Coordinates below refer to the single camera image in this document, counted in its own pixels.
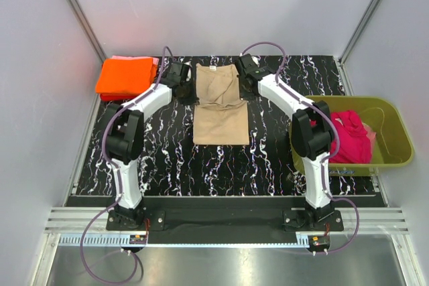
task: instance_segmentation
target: orange towel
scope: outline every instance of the orange towel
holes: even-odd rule
[[[152,58],[138,60],[107,59],[95,92],[98,94],[139,95],[146,91],[155,79],[157,66]]]

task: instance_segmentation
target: white wall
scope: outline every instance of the white wall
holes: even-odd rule
[[[381,96],[400,110],[416,150],[414,162],[383,175],[389,201],[401,206],[429,281],[429,6],[383,0],[346,61],[355,94]]]
[[[66,0],[0,0],[0,285],[27,285],[100,68]]]
[[[106,53],[238,54],[271,40],[290,54],[342,54],[370,0],[79,0]],[[275,48],[258,49],[277,53]]]

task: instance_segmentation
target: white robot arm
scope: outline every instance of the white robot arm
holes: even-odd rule
[[[311,125],[310,120],[315,120],[314,112],[309,111],[308,108],[309,104],[313,104],[318,109],[320,105],[303,97],[281,80],[276,80],[275,75],[264,68],[259,68],[249,54],[241,56],[235,65],[239,71],[242,88],[268,98],[292,119],[292,145],[302,156],[306,172],[306,209],[310,213],[309,220],[319,221],[329,216],[334,210],[328,197],[330,192],[326,157],[329,155],[333,134],[329,133],[326,124]],[[143,212],[137,211],[143,207],[137,177],[137,158],[143,151],[144,121],[171,102],[173,97],[182,104],[194,104],[198,100],[194,77],[189,77],[191,73],[188,64],[175,62],[164,74],[161,84],[155,90],[152,88],[148,90],[152,91],[150,95],[141,99],[145,95],[143,93],[131,101],[137,103],[114,122],[107,137],[106,148],[109,157],[119,166],[119,169],[114,171],[117,191],[119,191],[117,171],[121,174],[123,186],[123,195],[115,207],[115,212],[137,224],[143,220],[140,218]],[[282,87],[287,88],[288,92],[285,92]],[[105,122],[109,122],[121,107],[111,104],[106,112]],[[323,108],[323,112],[329,116],[327,105],[323,105]]]
[[[288,86],[282,80],[279,80],[279,82],[283,83],[284,86]],[[296,93],[296,95],[300,97],[300,100],[296,100],[294,97],[282,90],[275,81],[275,76],[273,74],[264,76],[262,80],[258,82],[259,94],[272,101],[290,119],[292,119],[292,115],[296,111],[307,109],[307,106],[302,104],[302,102],[306,101],[309,104],[313,104],[314,102],[303,97],[301,94],[298,94],[298,92],[292,88],[289,87],[289,89]],[[320,155],[317,155],[315,160],[311,160],[308,157],[302,158],[306,172],[306,201],[315,209],[323,208],[330,203],[330,199],[323,190],[321,167],[321,160],[326,159],[323,167],[325,171],[323,178],[326,180],[325,186],[329,187],[328,160],[326,158],[328,155],[328,152],[321,153]]]

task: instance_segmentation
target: black marble surface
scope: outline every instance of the black marble surface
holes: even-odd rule
[[[233,56],[179,57],[203,66],[232,64]],[[260,56],[277,70],[281,56]],[[303,95],[344,94],[332,56],[289,56],[282,79]],[[77,195],[115,193],[112,171],[101,156],[101,103],[86,153]],[[288,118],[265,98],[248,102],[250,145],[196,146],[192,142],[193,106],[172,102],[145,124],[145,148],[139,162],[140,188],[146,196],[287,196],[306,191],[305,177],[293,166]],[[372,194],[369,177],[332,177],[334,194]]]

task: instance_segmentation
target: green basket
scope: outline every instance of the green basket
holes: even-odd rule
[[[361,175],[378,173],[379,169],[402,167],[409,164],[414,156],[410,137],[397,109],[382,100],[371,96],[307,96],[318,102],[323,100],[330,111],[354,110],[363,123],[377,133],[371,163],[329,163],[330,175]],[[304,173],[302,158],[292,148],[295,168]]]

